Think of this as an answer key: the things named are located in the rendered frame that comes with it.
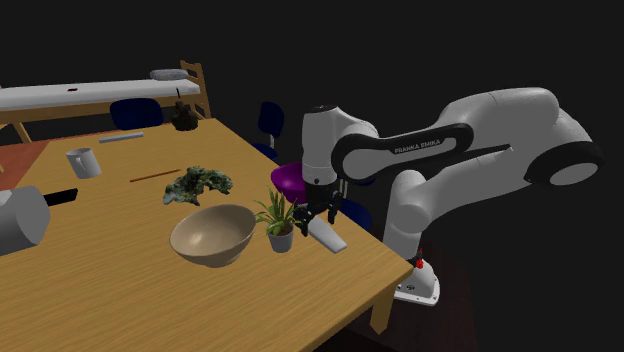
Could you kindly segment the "beige bowl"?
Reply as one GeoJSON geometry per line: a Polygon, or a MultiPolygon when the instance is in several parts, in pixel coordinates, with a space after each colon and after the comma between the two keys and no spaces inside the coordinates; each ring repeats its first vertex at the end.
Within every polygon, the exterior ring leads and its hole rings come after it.
{"type": "Polygon", "coordinates": [[[180,220],[170,233],[169,243],[185,260],[219,268],[239,258],[255,227],[256,218],[250,209],[236,204],[215,205],[180,220]]]}

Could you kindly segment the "dark figure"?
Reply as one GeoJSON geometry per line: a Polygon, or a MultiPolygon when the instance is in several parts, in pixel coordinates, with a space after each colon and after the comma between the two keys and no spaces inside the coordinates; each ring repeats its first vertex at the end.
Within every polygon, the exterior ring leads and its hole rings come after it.
{"type": "Polygon", "coordinates": [[[198,118],[189,106],[181,99],[179,90],[176,90],[178,100],[175,102],[175,113],[171,117],[171,123],[177,131],[192,131],[198,127],[198,118]]]}

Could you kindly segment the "grey flat bar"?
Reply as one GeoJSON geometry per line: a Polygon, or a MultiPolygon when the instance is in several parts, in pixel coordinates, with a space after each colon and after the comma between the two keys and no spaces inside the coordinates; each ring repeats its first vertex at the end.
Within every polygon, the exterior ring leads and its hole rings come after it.
{"type": "Polygon", "coordinates": [[[102,138],[99,138],[98,141],[99,141],[99,143],[104,144],[104,143],[111,143],[111,142],[117,142],[117,141],[124,141],[124,140],[142,138],[142,137],[144,137],[144,132],[133,132],[133,133],[126,133],[126,134],[111,135],[111,136],[102,137],[102,138]]]}

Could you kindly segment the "white mug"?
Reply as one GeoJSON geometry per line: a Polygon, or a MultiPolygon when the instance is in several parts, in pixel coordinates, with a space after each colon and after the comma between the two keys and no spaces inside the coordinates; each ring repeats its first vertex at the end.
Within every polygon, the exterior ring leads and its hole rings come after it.
{"type": "Polygon", "coordinates": [[[101,174],[101,168],[91,148],[70,150],[66,157],[79,179],[89,179],[101,174]]]}

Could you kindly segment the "white flat wedge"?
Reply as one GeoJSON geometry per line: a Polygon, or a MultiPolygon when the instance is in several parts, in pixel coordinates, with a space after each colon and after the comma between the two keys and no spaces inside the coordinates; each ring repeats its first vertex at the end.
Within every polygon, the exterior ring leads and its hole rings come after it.
{"type": "Polygon", "coordinates": [[[347,248],[346,242],[319,216],[308,223],[308,234],[334,254],[347,248]]]}

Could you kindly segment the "wooden bed with white mattress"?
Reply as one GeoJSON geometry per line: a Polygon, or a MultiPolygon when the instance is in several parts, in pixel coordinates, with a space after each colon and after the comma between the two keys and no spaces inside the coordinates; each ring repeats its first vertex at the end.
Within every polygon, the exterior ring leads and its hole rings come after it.
{"type": "Polygon", "coordinates": [[[130,98],[153,98],[163,107],[181,101],[198,118],[211,117],[202,66],[182,60],[178,69],[157,69],[148,79],[0,88],[0,129],[11,125],[29,143],[26,122],[104,114],[130,98]]]}

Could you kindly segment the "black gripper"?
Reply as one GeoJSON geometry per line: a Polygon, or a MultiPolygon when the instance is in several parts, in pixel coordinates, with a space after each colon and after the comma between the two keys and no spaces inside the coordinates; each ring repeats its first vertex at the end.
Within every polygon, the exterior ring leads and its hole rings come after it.
{"type": "Polygon", "coordinates": [[[339,191],[339,182],[320,185],[305,183],[306,206],[296,206],[293,211],[293,224],[307,237],[309,223],[314,214],[323,213],[328,209],[328,222],[333,225],[338,211],[342,207],[343,194],[339,191]]]}

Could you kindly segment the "green leafy vegetable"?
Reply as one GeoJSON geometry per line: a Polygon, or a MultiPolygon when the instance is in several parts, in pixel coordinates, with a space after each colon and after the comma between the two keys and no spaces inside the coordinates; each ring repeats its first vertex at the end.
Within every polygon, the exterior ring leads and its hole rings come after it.
{"type": "Polygon", "coordinates": [[[163,195],[163,204],[172,202],[190,203],[199,206],[198,196],[205,189],[217,190],[228,195],[233,188],[232,179],[218,170],[207,170],[199,166],[192,166],[186,170],[186,174],[176,178],[172,184],[168,184],[163,195]]]}

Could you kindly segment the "wooden table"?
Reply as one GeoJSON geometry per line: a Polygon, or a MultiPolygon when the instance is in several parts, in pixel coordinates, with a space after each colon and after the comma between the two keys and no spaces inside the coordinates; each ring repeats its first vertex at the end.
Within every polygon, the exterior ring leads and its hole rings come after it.
{"type": "Polygon", "coordinates": [[[368,309],[387,325],[391,288],[410,264],[345,217],[332,253],[296,236],[283,254],[257,229],[232,264],[193,264],[169,243],[194,211],[164,205],[165,186],[189,166],[226,173],[228,195],[203,206],[267,204],[274,163],[215,119],[169,125],[101,144],[96,135],[51,141],[22,178],[44,193],[77,188],[54,206],[37,246],[0,257],[0,352],[311,352],[368,309]],[[91,148],[101,174],[79,179],[66,153],[91,148]],[[130,183],[168,170],[180,172],[130,183]]]}

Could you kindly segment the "brown pencil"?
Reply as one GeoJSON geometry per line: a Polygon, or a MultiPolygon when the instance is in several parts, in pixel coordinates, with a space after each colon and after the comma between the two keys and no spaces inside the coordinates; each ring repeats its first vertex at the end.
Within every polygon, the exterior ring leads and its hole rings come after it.
{"type": "Polygon", "coordinates": [[[143,180],[147,180],[147,179],[151,179],[151,178],[155,178],[155,177],[160,177],[160,176],[164,176],[164,175],[177,173],[177,172],[180,172],[180,171],[181,171],[181,169],[174,169],[174,170],[163,171],[163,172],[159,172],[159,173],[154,173],[154,174],[150,174],[150,175],[146,175],[146,176],[133,178],[133,179],[130,179],[129,182],[130,183],[134,183],[134,182],[143,181],[143,180]]]}

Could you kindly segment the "green plant in grey pot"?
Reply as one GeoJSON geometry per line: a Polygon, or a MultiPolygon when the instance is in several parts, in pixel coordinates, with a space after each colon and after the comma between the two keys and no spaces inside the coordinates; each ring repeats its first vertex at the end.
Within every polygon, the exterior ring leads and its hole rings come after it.
{"type": "Polygon", "coordinates": [[[265,233],[271,248],[276,253],[286,253],[292,248],[294,230],[300,224],[294,217],[295,204],[289,203],[283,193],[267,187],[269,204],[255,200],[262,207],[255,214],[257,223],[266,223],[265,233]]]}

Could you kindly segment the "blue chair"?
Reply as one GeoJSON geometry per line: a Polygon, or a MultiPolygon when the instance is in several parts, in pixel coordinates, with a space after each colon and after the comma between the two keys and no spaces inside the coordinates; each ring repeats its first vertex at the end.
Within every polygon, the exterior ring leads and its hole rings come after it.
{"type": "Polygon", "coordinates": [[[347,198],[348,184],[343,179],[339,180],[339,188],[343,195],[340,211],[365,231],[370,232],[372,226],[370,212],[362,205],[347,198]]]}
{"type": "Polygon", "coordinates": [[[258,128],[269,136],[269,143],[252,143],[252,146],[270,160],[274,160],[278,156],[275,149],[275,139],[280,137],[284,123],[284,111],[278,104],[269,101],[261,103],[258,128]]]}
{"type": "Polygon", "coordinates": [[[110,114],[120,130],[159,126],[164,121],[160,104],[151,98],[130,98],[113,102],[110,114]]]}

